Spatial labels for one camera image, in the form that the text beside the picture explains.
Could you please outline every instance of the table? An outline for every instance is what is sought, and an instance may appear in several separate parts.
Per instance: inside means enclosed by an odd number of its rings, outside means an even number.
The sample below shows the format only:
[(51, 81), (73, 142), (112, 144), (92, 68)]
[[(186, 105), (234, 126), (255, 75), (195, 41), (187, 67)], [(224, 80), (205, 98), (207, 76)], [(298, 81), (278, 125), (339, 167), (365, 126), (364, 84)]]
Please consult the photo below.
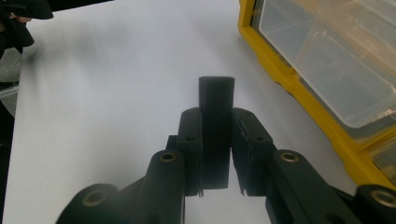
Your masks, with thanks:
[[(201, 76), (235, 77), (234, 106), (353, 193), (330, 141), (238, 34), (238, 13), (238, 1), (117, 0), (30, 22), (4, 223), (53, 224), (81, 189), (144, 176), (198, 106)], [(232, 166), (228, 189), (187, 198), (186, 223), (270, 223), (264, 202), (240, 194)]]

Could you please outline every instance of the yellow storage box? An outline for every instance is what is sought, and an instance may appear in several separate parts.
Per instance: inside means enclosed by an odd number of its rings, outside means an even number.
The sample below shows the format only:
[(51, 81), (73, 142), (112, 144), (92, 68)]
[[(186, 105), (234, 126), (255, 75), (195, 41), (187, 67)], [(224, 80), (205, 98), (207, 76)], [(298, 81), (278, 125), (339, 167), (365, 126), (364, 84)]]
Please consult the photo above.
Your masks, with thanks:
[(357, 184), (396, 189), (396, 2), (240, 6), (242, 37), (331, 139)]

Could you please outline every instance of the black object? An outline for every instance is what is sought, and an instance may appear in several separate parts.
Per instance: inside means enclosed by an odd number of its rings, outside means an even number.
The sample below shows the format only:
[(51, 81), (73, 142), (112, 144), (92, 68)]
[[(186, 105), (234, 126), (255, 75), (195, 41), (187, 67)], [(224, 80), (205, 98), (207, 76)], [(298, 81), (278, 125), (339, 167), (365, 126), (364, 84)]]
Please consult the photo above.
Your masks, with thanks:
[(0, 146), (0, 224), (2, 223), (3, 220), (10, 156), (11, 156), (11, 148)]
[(185, 196), (227, 187), (230, 146), (241, 191), (266, 196), (272, 223), (396, 223), (394, 190), (360, 186), (353, 197), (333, 189), (302, 155), (277, 150), (253, 113), (232, 109), (231, 94), (233, 78), (200, 78), (200, 107), (182, 113), (178, 135), (153, 156), (146, 176), (120, 192), (84, 189), (57, 223), (184, 223)]
[(52, 11), (66, 10), (75, 7), (85, 7), (92, 4), (108, 2), (112, 0), (48, 0)]
[(11, 148), (14, 117), (0, 102), (0, 146)]
[(11, 13), (16, 16), (47, 20), (53, 18), (52, 11), (46, 0), (7, 0), (0, 1), (0, 22), (6, 27), (1, 34), (7, 42), (19, 52), (23, 47), (35, 43), (24, 23), (10, 19)]

